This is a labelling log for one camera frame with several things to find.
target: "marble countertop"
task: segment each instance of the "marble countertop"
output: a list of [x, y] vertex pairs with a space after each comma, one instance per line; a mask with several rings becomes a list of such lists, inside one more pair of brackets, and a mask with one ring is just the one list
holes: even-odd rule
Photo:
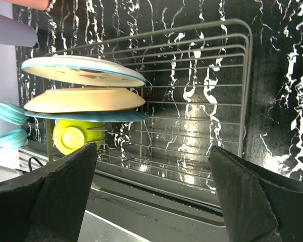
[[[40, 78], [20, 70], [25, 59], [119, 36], [231, 18], [247, 22], [254, 34], [244, 158], [303, 182], [303, 1], [52, 0], [46, 12], [14, 6], [14, 19], [36, 28], [39, 36], [35, 48], [16, 47], [20, 104], [43, 92]], [[171, 74], [167, 78], [170, 86]], [[222, 95], [219, 87], [212, 92]], [[220, 109], [212, 115], [232, 119]], [[35, 120], [32, 139], [43, 143], [40, 122]], [[166, 122], [166, 127], [174, 125]], [[229, 137], [229, 127], [210, 124], [209, 129], [219, 139]], [[165, 144], [179, 147], [173, 139]]]

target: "gray surface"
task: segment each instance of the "gray surface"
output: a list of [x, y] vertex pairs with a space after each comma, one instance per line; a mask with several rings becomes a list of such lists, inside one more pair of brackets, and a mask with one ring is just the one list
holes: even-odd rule
[[148, 241], [107, 220], [85, 211], [78, 242]]

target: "blue rim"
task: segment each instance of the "blue rim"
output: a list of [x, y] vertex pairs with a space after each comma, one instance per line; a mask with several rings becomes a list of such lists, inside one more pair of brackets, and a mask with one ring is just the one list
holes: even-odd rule
[[140, 80], [140, 81], [142, 81], [144, 84], [146, 84], [146, 80], [141, 79], [141, 78], [139, 78], [139, 77], [135, 77], [135, 76], [128, 75], [128, 74], [125, 74], [125, 73], [120, 73], [120, 72], [112, 72], [112, 71], [106, 71], [106, 70], [103, 70], [103, 69], [95, 69], [95, 68], [88, 68], [88, 67], [67, 66], [67, 65], [54, 64], [54, 65], [28, 65], [28, 66], [21, 66], [21, 69], [22, 69], [23, 71], [25, 71], [24, 69], [27, 68], [27, 67], [38, 67], [38, 66], [41, 66], [41, 67], [42, 67], [42, 66], [44, 66], [44, 67], [57, 66], [57, 67], [68, 67], [68, 68], [88, 69], [88, 70], [93, 70], [93, 71], [106, 72], [106, 73], [118, 74], [118, 75], [122, 75], [122, 76], [126, 76], [126, 77], [132, 77], [132, 78], [135, 78], [135, 79], [137, 79], [137, 80]]

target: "dish rack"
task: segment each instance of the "dish rack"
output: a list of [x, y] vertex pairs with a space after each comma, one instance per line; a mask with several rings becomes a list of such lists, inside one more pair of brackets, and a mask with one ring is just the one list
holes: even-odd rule
[[[213, 145], [243, 154], [252, 42], [249, 25], [229, 19], [120, 36], [45, 56], [102, 58], [148, 80], [130, 90], [146, 100], [139, 110], [149, 119], [105, 123], [96, 172], [219, 207], [208, 158]], [[52, 160], [52, 124], [45, 122]]]

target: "orange object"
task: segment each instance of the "orange object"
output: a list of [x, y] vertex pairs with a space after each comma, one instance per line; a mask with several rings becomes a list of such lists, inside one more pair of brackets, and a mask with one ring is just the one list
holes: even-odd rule
[[3, 1], [44, 11], [49, 6], [50, 0], [3, 0]]

